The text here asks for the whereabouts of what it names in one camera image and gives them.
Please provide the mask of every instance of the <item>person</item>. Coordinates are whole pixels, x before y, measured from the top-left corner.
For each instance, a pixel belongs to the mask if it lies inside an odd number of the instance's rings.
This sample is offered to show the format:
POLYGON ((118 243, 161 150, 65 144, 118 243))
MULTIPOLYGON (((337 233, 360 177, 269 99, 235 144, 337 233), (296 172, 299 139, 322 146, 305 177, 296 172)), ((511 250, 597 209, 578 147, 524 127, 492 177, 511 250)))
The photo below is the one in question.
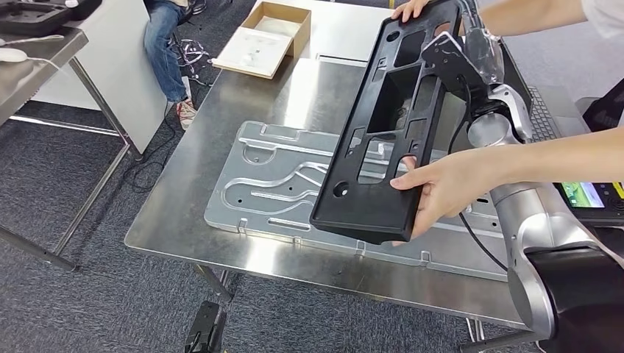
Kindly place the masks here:
POLYGON ((186 94, 177 55, 169 45, 171 34, 184 15, 188 0, 146 0, 149 22, 143 37, 147 58, 167 102, 175 105, 180 125, 186 130, 197 111, 186 94))
MULTIPOLYGON (((399 6, 392 17, 401 17, 401 21, 416 18, 427 3, 411 0, 399 6)), ((484 8, 480 14, 486 28, 503 37, 588 20, 604 37, 624 33, 624 0, 506 0, 484 8)), ((621 99, 613 101, 620 101, 620 117, 624 104, 621 99)), ((407 163, 411 170, 393 179, 391 185, 398 190, 423 185, 412 231, 415 238, 441 217, 458 215, 500 185, 623 181, 624 163, 619 163, 623 155, 624 126, 620 126, 539 143, 460 151, 420 168, 407 163)))

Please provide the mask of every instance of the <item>black cable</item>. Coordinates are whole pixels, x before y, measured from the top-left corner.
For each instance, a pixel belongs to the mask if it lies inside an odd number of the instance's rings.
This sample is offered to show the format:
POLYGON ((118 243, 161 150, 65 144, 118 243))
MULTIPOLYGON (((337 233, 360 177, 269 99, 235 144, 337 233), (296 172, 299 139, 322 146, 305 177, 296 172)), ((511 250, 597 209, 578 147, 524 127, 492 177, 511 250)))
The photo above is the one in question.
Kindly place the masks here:
POLYGON ((158 152, 164 146, 167 146, 167 144, 169 144, 170 142, 173 141, 173 139, 176 138, 176 132, 175 132, 174 127, 169 123, 169 121, 167 121, 167 111, 168 111, 167 107, 165 107, 163 120, 165 121, 165 125, 169 128, 169 131, 171 132, 171 136, 169 136, 169 138, 166 141, 158 145, 158 147, 156 147, 153 151, 147 154, 142 159, 142 161, 139 161, 137 164, 132 165, 124 172, 124 178, 123 178, 124 182, 132 187, 132 191, 134 193, 148 193, 154 187, 154 185, 156 184, 156 181, 154 181, 151 185, 139 185, 137 182, 137 178, 139 174, 143 172, 145 169, 147 169, 148 167, 151 167, 153 165, 156 165, 160 169, 159 170, 159 174, 160 174, 160 171, 162 171, 165 168, 165 164, 167 163, 167 160, 169 159, 171 152, 174 150, 174 147, 176 146, 174 143, 173 145, 169 147, 169 150, 165 154, 165 159, 162 162, 152 160, 152 156, 154 156, 156 152, 158 152))
POLYGON ((490 259, 492 259, 492 261, 494 261, 495 264, 498 265, 498 267, 502 268, 503 271, 507 272, 507 266, 503 265, 502 262, 500 262, 491 252, 489 252, 489 250, 484 246, 484 244, 481 243, 481 240, 479 240, 479 238, 477 238, 477 235, 472 231, 472 228, 468 224, 468 221, 466 221, 466 218, 464 217, 463 213, 461 213, 461 212, 459 213, 459 218, 461 219, 461 223, 464 224, 464 227, 466 227, 466 230, 468 231, 468 234, 470 234, 470 236, 475 241, 475 243, 477 243, 477 245, 479 245, 481 250, 483 250, 483 252, 485 252, 486 255, 488 255, 488 257, 490 259))
MULTIPOLYGON (((472 124, 472 117, 471 117, 472 94, 470 92, 470 87, 468 86, 468 83, 466 82, 466 79, 463 76, 458 77, 458 79, 464 84, 464 89, 466 91, 466 111, 464 112, 464 117, 459 122, 459 125, 457 126, 457 129, 455 129, 455 132, 453 133, 453 136, 450 139, 449 148, 448 148, 447 154, 451 154, 451 151, 453 150, 453 144, 455 143, 455 139, 457 139, 457 136, 459 135, 459 132, 461 131, 461 128, 465 124, 468 124, 468 128, 470 128, 470 125, 472 124)), ((466 230, 468 231, 468 234, 470 234, 470 236, 475 241, 475 243, 477 243, 479 248, 481 248, 481 250, 492 261, 494 261, 494 263, 497 264, 498 267, 500 267, 503 271, 507 272, 507 267, 505 265, 503 265, 503 263, 500 262, 491 252, 489 252, 489 250, 484 246, 484 244, 481 243, 481 240, 479 240, 479 238, 477 238, 477 235, 472 231, 472 228, 468 224, 468 221, 466 221, 466 218, 464 217, 463 213, 461 213, 461 212, 459 213, 459 218, 461 219, 461 223, 464 224, 464 227, 466 227, 466 230)))

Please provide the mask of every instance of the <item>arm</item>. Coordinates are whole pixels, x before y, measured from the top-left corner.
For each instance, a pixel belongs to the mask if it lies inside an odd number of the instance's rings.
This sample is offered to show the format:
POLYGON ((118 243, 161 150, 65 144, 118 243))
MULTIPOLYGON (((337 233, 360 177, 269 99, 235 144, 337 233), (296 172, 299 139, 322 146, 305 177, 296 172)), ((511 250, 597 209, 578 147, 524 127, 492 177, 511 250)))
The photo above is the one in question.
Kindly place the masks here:
POLYGON ((391 185, 424 185, 413 236, 439 218, 453 217, 484 193, 513 182, 624 181, 624 127, 528 145, 493 146, 453 153, 415 168, 391 185))
MULTIPOLYGON (((403 22, 418 17, 430 0, 411 0, 399 6, 392 18, 403 22)), ((481 10, 486 28, 498 36, 524 35, 587 21, 581 0, 505 0, 481 10)))
POLYGON ((624 127, 501 147, 498 153, 509 160, 498 185, 523 181, 624 182, 624 127))

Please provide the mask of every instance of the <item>table frame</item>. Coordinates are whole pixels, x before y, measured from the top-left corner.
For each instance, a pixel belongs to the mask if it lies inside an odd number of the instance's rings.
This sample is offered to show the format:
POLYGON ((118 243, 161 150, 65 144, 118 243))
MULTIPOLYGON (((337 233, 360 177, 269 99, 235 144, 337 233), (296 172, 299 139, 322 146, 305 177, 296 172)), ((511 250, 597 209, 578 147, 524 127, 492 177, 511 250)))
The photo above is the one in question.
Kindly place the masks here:
POLYGON ((100 178, 95 188, 91 191, 91 194, 89 195, 85 203, 82 204, 82 206, 80 207, 80 210, 78 211, 74 219, 71 221, 71 223, 67 227, 67 230, 63 233, 63 235, 59 239, 54 250, 48 251, 47 249, 22 237, 19 234, 16 234, 15 232, 12 232, 11 230, 3 227, 2 225, 0 225, 0 239, 6 240, 8 243, 14 245, 15 247, 20 248, 21 250, 35 257, 38 257, 39 259, 42 259, 43 261, 47 263, 55 265, 66 271, 73 271, 77 268, 77 265, 65 259, 64 257, 61 257, 60 256, 61 253, 63 252, 64 248, 69 243, 71 237, 76 232, 76 229, 78 228, 80 223, 84 220, 85 216, 87 215, 87 213, 93 206, 93 203, 96 201, 99 194, 104 189, 104 186, 107 184, 108 180, 110 180, 111 176, 113 175, 117 167, 119 167, 119 164, 124 159, 124 156, 126 154, 132 154, 135 156, 135 159, 137 160, 141 159, 142 156, 141 156, 141 153, 139 153, 137 148, 134 146, 134 144, 130 140, 128 134, 124 131, 124 128, 119 123, 119 120, 115 116, 115 113, 113 113, 113 111, 110 109, 110 106, 108 105, 108 103, 106 102, 106 100, 104 99, 100 91, 98 90, 98 88, 95 86, 95 84, 93 83, 89 75, 87 74, 87 71, 85 70, 85 68, 82 67, 82 64, 80 64, 80 61, 76 57, 72 57, 69 60, 69 65, 71 66, 74 73, 76 73, 76 75, 80 79, 80 82, 85 86, 85 88, 87 89, 91 97, 93 97, 93 100, 95 100, 95 102, 98 104, 98 106, 102 110, 104 117, 108 120, 109 124, 113 128, 112 130, 102 129, 102 128, 93 127, 93 126, 64 123, 62 121, 51 121, 47 119, 31 118, 31 117, 20 116, 20 115, 11 116, 10 119, 14 121, 22 121, 22 122, 26 122, 30 124, 40 124, 40 125, 59 127, 63 129, 79 130, 83 132, 90 132, 90 133, 101 134, 101 135, 116 136, 116 137, 121 138, 121 140, 124 142, 124 145, 121 147, 121 150, 119 150, 119 152, 115 156, 115 159, 112 161, 112 163, 108 166, 107 170, 104 172, 104 175, 102 176, 102 178, 100 178))

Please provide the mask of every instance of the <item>keyboard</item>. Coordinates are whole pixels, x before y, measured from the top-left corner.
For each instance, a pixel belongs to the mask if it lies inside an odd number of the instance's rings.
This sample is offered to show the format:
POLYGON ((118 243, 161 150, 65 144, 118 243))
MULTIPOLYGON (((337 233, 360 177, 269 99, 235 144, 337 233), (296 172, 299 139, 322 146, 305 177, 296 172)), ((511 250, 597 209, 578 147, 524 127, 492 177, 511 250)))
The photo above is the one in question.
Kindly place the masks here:
POLYGON ((557 138, 556 125, 553 117, 548 112, 546 104, 542 100, 542 96, 535 87, 528 88, 531 93, 531 126, 533 127, 533 138, 531 142, 539 142, 546 140, 554 140, 557 138))

